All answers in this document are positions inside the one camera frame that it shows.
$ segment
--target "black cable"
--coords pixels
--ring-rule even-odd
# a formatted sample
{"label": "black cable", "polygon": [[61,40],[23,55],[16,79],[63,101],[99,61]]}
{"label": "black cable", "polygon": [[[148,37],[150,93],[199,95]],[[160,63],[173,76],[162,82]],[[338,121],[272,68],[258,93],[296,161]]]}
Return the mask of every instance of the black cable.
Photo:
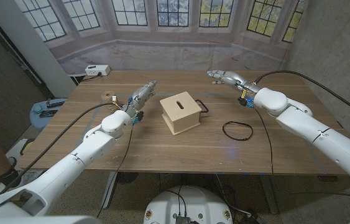
{"label": "black cable", "polygon": [[91,78],[87,78],[86,80],[82,80],[82,82],[90,81],[90,80],[95,79],[95,78],[98,78],[98,77],[100,77],[100,76],[101,76],[101,72],[99,72],[97,75],[95,75],[95,76],[93,76],[93,77],[91,77]]}
{"label": "black cable", "polygon": [[[124,163],[124,161],[125,161],[125,157],[126,157],[127,152],[128,152],[128,150],[129,150],[129,146],[131,145],[131,139],[132,139],[132,133],[133,133],[133,126],[134,126],[134,125],[135,125],[135,124],[133,123],[133,124],[132,124],[132,129],[131,129],[131,136],[129,136],[129,142],[128,142],[128,144],[127,144],[127,149],[126,149],[126,152],[125,152],[125,156],[122,158],[122,161],[121,161],[121,163],[119,164],[117,170],[115,170],[114,177],[111,179],[110,184],[108,185],[109,188],[110,188],[111,184],[113,183],[113,181],[114,181],[114,179],[115,179],[115,176],[117,175],[117,173],[118,173],[118,171],[119,171],[119,168],[121,168],[122,163]],[[107,196],[108,196],[108,194],[106,194],[106,196],[105,196],[105,198],[104,198],[104,200],[103,200],[103,202],[102,202],[102,204],[101,204],[99,213],[98,213],[98,215],[96,216],[96,218],[99,218],[99,215],[100,215],[100,213],[101,213],[101,211],[102,211],[102,209],[103,209],[103,207],[104,207],[104,203],[105,203],[106,200],[107,200]]]}
{"label": "black cable", "polygon": [[175,195],[178,195],[178,197],[180,197],[182,200],[183,200],[183,204],[185,204],[185,217],[186,217],[186,214],[187,214],[187,210],[186,210],[186,202],[185,202],[185,200],[183,199],[183,197],[180,195],[180,194],[178,194],[178,193],[176,193],[176,192],[173,192],[173,191],[171,191],[171,190],[166,190],[167,192],[170,192],[170,193],[173,193],[173,194],[175,194]]}
{"label": "black cable", "polygon": [[[251,129],[251,134],[249,135],[249,137],[243,138],[243,139],[238,139],[238,138],[231,137],[231,136],[228,135],[227,132],[224,130],[224,127],[225,127],[226,125],[228,125],[228,124],[239,124],[239,125],[241,125],[241,126],[248,127],[248,128]],[[252,137],[252,134],[254,133],[254,129],[252,128],[251,125],[246,124],[246,123],[241,123],[241,122],[235,122],[235,121],[229,121],[229,122],[225,123],[225,124],[223,125],[223,127],[222,127],[222,130],[223,130],[223,133],[224,133],[227,137],[229,137],[229,138],[231,138],[231,139],[233,139],[233,140],[236,140],[236,141],[246,141],[246,140],[250,139],[250,138]]]}
{"label": "black cable", "polygon": [[350,194],[346,194],[346,193],[337,193],[337,192],[283,192],[281,191],[278,187],[277,184],[275,183],[274,180],[274,184],[273,184],[274,188],[282,193],[282,194],[287,194],[287,195],[298,195],[298,194],[325,194],[325,195],[340,195],[340,196],[348,196],[350,197]]}
{"label": "black cable", "polygon": [[294,74],[294,75],[298,75],[304,79],[307,79],[309,81],[311,81],[312,83],[318,85],[319,87],[321,87],[322,89],[324,89],[325,91],[327,91],[328,93],[332,94],[333,96],[335,96],[337,99],[341,100],[343,103],[347,104],[348,106],[350,106],[350,103],[345,100],[344,98],[342,98],[341,96],[339,96],[338,94],[334,93],[332,90],[330,90],[329,88],[325,87],[324,85],[320,84],[319,82],[307,77],[306,75],[302,75],[301,73],[298,72],[293,72],[293,71],[287,71],[287,70],[281,70],[281,71],[273,71],[273,72],[267,72],[263,75],[261,75],[259,78],[257,78],[254,83],[258,84],[260,82],[260,80],[263,77],[266,77],[267,75],[271,75],[271,74],[276,74],[276,73],[290,73],[290,74]]}
{"label": "black cable", "polygon": [[50,143],[50,145],[48,147],[46,147],[46,149],[41,152],[41,154],[39,154],[39,156],[37,158],[34,159],[34,161],[32,161],[30,163],[30,165],[27,166],[27,168],[25,168],[22,172],[20,172],[20,174],[12,181],[10,182],[10,184],[8,184],[0,193],[3,194],[5,192],[7,192],[7,190],[9,190],[9,188],[11,188],[13,186],[13,184],[15,182],[17,182],[35,163],[37,163],[39,161],[39,159],[45,155],[46,152],[49,151],[49,149],[63,136],[64,133],[66,133],[66,131],[68,131],[70,129],[71,126],[73,126],[80,118],[82,118],[85,114],[87,114],[87,112],[94,110],[100,106],[105,106],[105,105],[112,105],[113,103],[102,103],[99,105],[96,105],[94,107],[91,107],[89,109],[87,109],[85,112],[83,112],[81,115],[79,115],[77,118],[75,118],[75,120],[73,122],[71,122],[71,124],[69,124],[53,141],[52,143]]}
{"label": "black cable", "polygon": [[180,189],[182,188],[182,184],[180,185],[179,187],[179,191],[177,193],[177,200],[179,201],[179,216],[180,216]]}
{"label": "black cable", "polygon": [[[260,115],[260,113],[256,110],[256,108],[254,108],[255,111],[257,112],[257,114],[259,115],[260,119],[262,120],[262,124],[263,124],[263,127],[266,131],[266,135],[267,135],[267,139],[269,140],[269,144],[270,144],[270,155],[271,155],[271,160],[272,160],[272,174],[274,174],[274,170],[273,170],[273,149],[272,149],[272,143],[270,141],[270,137],[269,137],[269,133],[267,132],[267,129],[266,129],[266,126],[263,122],[263,119],[262,119],[262,116]],[[273,184],[274,188],[282,193],[282,194],[288,194],[288,195],[297,195],[297,194],[325,194],[325,195],[341,195],[341,196],[348,196],[350,197],[350,194],[345,194],[345,193],[336,193],[336,192],[283,192],[281,191],[278,187],[277,187],[277,184],[275,183],[274,181],[274,184]]]}
{"label": "black cable", "polygon": [[254,110],[255,110],[256,113],[259,115],[260,120],[262,121],[264,130],[266,131],[267,139],[269,140],[269,144],[270,144],[270,156],[271,156],[271,161],[272,161],[272,174],[274,174],[274,168],[273,168],[273,147],[272,147],[272,142],[270,141],[269,132],[267,132],[266,125],[264,124],[263,118],[262,118],[262,116],[260,115],[259,111],[258,111],[256,108],[254,108]]}

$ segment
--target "white outlet box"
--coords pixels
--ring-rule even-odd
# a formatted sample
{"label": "white outlet box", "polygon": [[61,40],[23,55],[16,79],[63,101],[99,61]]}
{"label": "white outlet box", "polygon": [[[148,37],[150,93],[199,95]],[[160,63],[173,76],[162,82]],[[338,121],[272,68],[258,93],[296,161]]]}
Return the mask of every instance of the white outlet box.
{"label": "white outlet box", "polygon": [[111,69],[108,65],[88,65],[85,71],[86,75],[96,76],[99,72],[101,75],[108,75]]}

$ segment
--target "wooden table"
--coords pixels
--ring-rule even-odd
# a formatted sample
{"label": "wooden table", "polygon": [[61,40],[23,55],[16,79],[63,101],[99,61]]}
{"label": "wooden table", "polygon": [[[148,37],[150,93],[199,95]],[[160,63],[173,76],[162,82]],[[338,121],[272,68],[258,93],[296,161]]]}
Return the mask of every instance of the wooden table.
{"label": "wooden table", "polygon": [[[265,72],[237,72],[251,82]],[[189,172],[224,174],[337,175],[344,174],[334,162],[320,151],[286,130],[266,111],[260,113],[272,142],[272,156],[262,121],[255,110],[241,106],[240,93],[224,85],[212,85],[205,71],[111,71],[107,77],[81,83],[60,108],[51,122],[24,154],[19,165],[27,166],[79,114],[101,103],[101,94],[112,90],[120,103],[126,103],[131,94],[152,80],[158,80],[156,95],[144,106],[144,119],[134,126],[129,152],[120,171],[127,172]],[[270,75],[259,86],[285,93],[289,98],[306,104],[314,117],[344,133],[329,111],[305,85],[301,78],[289,75]],[[209,113],[201,114],[201,125],[173,136],[161,114],[159,101],[188,91],[201,100]],[[101,107],[82,117],[67,131],[34,169],[48,169],[80,144],[84,133],[100,124],[108,115]],[[229,139],[222,132],[228,121],[250,124],[254,134],[248,141]],[[116,170],[129,142],[130,128],[124,128],[123,137],[106,156],[94,161],[87,169]],[[250,130],[229,127],[233,134],[248,136]]]}

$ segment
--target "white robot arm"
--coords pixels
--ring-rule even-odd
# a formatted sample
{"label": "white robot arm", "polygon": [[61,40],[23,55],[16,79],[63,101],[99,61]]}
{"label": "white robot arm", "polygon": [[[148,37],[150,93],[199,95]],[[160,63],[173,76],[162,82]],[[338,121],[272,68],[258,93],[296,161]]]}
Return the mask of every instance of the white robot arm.
{"label": "white robot arm", "polygon": [[281,127],[312,143],[350,175],[350,139],[313,118],[307,106],[281,92],[259,88],[234,72],[212,70],[208,71],[208,75],[218,79],[214,84],[225,84],[238,91],[256,94],[256,106],[265,108]]}
{"label": "white robot arm", "polygon": [[[122,136],[122,127],[142,119],[139,111],[154,94],[156,80],[135,91],[128,104],[104,118],[97,127],[89,130],[83,142],[74,151],[56,163],[33,182],[0,195],[0,217],[33,217],[49,214],[64,190],[82,171],[107,154]],[[18,207],[11,200],[28,195],[28,201]]]}

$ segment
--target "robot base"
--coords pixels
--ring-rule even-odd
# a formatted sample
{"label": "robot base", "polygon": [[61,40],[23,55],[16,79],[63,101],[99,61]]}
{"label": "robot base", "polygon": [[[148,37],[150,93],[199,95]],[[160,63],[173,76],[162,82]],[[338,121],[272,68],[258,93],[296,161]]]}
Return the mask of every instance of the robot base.
{"label": "robot base", "polygon": [[[179,186],[169,189],[178,193]],[[178,195],[164,191],[153,199],[147,206],[144,213],[144,224],[163,224],[163,223],[233,223],[229,207],[217,195],[201,187],[184,185],[180,189],[180,215]]]}

